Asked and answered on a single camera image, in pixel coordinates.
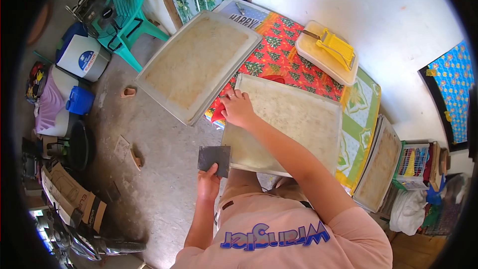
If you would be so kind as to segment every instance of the yellow slicer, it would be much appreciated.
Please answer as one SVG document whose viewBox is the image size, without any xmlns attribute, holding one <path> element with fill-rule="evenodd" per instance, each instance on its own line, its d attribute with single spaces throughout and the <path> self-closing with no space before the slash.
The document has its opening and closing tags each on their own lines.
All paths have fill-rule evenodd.
<svg viewBox="0 0 478 269">
<path fill-rule="evenodd" d="M 335 34 L 331 33 L 327 28 L 322 31 L 322 36 L 318 36 L 310 31 L 303 30 L 304 34 L 317 39 L 317 46 L 324 48 L 330 55 L 344 66 L 348 71 L 352 70 L 355 60 L 354 48 L 343 40 L 339 39 Z"/>
</svg>

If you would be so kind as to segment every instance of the motorcycle tire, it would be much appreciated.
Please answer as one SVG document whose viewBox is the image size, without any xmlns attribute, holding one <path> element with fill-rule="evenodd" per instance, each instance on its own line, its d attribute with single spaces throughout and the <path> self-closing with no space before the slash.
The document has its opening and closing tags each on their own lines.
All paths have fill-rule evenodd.
<svg viewBox="0 0 478 269">
<path fill-rule="evenodd" d="M 146 244 L 137 242 L 108 241 L 107 247 L 120 254 L 135 253 L 146 250 Z"/>
</svg>

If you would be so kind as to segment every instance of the person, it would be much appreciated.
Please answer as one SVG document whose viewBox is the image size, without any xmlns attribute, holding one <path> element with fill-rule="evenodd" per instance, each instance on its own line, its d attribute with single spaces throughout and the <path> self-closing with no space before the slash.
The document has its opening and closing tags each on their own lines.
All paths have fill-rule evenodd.
<svg viewBox="0 0 478 269">
<path fill-rule="evenodd" d="M 230 169 L 213 238 L 221 178 L 217 164 L 199 171 L 193 222 L 172 268 L 392 267 L 384 231 L 311 152 L 258 117 L 247 93 L 228 90 L 221 102 L 227 123 L 253 135 L 293 179 L 263 193 L 256 173 Z"/>
</svg>

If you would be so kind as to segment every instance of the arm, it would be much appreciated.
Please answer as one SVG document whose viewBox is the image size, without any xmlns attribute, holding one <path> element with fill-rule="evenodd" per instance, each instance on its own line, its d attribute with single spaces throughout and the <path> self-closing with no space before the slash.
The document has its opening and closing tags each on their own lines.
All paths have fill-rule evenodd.
<svg viewBox="0 0 478 269">
<path fill-rule="evenodd" d="M 197 247 L 206 250 L 213 239 L 214 200 L 219 193 L 221 177 L 214 174 L 218 170 L 214 163 L 208 171 L 200 170 L 197 174 L 197 199 L 193 223 L 184 241 L 184 248 Z"/>
<path fill-rule="evenodd" d="M 311 205 L 326 224 L 357 205 L 340 183 L 305 147 L 258 117 L 247 93 L 229 90 L 221 99 L 227 122 L 247 130 L 301 186 Z"/>
</svg>

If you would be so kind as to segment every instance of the hand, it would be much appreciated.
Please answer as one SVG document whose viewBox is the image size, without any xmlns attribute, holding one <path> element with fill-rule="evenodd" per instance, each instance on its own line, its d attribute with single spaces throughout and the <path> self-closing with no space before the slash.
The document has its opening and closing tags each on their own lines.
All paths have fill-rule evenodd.
<svg viewBox="0 0 478 269">
<path fill-rule="evenodd" d="M 214 163 L 208 171 L 200 170 L 197 173 L 197 199 L 214 201 L 219 194 L 219 183 L 222 177 L 214 175 L 218 171 L 218 164 Z"/>
<path fill-rule="evenodd" d="M 221 113 L 227 122 L 246 129 L 257 115 L 254 113 L 248 93 L 240 90 L 227 90 L 226 96 L 221 98 L 226 110 Z"/>
</svg>

